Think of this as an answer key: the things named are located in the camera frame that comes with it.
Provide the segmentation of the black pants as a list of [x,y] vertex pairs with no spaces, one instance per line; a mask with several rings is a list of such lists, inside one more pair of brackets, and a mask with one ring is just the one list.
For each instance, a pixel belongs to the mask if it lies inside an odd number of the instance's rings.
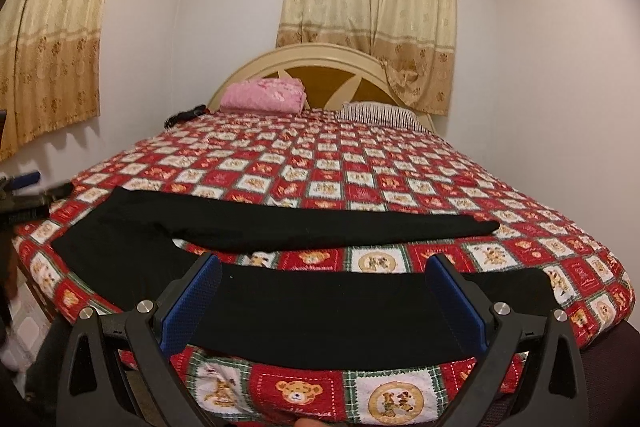
[[[157,298],[209,251],[293,254],[483,237],[468,215],[282,208],[117,187],[52,242],[76,277],[111,305]],[[382,371],[463,359],[422,272],[286,271],[228,265],[192,337],[215,357],[313,371]]]

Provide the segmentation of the black object beside bed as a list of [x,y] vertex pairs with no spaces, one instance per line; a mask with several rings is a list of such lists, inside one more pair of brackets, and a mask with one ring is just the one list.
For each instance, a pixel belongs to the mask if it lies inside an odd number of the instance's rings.
[[164,128],[171,129],[177,126],[177,124],[184,124],[185,122],[191,121],[208,113],[209,110],[205,104],[195,106],[192,109],[185,110],[184,112],[179,112],[168,117],[164,122]]

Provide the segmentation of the pink folded blanket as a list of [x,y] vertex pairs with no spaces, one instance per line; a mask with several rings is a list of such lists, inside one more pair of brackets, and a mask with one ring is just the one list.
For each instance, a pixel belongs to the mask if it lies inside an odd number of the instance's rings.
[[219,108],[243,112],[299,114],[305,107],[306,91],[295,78],[255,78],[229,86]]

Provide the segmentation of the red teddy bear bedspread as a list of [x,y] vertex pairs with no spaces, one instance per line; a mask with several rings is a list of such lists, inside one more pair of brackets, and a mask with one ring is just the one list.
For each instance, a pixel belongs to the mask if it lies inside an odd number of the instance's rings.
[[497,219],[489,239],[375,247],[255,251],[240,265],[296,273],[386,277],[423,269],[444,254],[459,270],[539,268],[551,280],[584,350],[592,425],[617,425],[639,384],[639,336],[629,323],[634,291],[623,265],[554,209],[510,187],[426,131],[369,127],[315,110],[299,115],[216,113],[138,143],[75,178],[51,217],[26,225],[15,247],[35,288],[64,317],[85,305],[110,311],[55,254],[52,242],[114,187],[291,208],[469,213]]

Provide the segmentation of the striped pillow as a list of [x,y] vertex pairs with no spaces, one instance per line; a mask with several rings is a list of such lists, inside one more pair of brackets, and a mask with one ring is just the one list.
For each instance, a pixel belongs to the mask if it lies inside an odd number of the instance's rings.
[[378,127],[392,127],[414,131],[424,131],[416,114],[397,105],[378,102],[344,103],[336,114],[337,118],[346,121],[360,122]]

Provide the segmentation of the beige curtain left wall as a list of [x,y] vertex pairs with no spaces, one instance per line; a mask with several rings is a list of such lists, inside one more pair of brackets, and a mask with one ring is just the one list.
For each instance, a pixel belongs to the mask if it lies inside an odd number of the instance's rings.
[[1,10],[1,156],[99,116],[104,0],[6,0]]

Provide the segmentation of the cream wooden headboard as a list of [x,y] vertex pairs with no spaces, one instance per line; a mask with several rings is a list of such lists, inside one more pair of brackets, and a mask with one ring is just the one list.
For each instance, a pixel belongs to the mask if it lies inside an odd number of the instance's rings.
[[378,60],[363,52],[329,43],[301,43],[264,53],[237,69],[214,93],[216,110],[232,84],[252,78],[297,78],[305,87],[308,108],[341,109],[349,102],[399,106]]

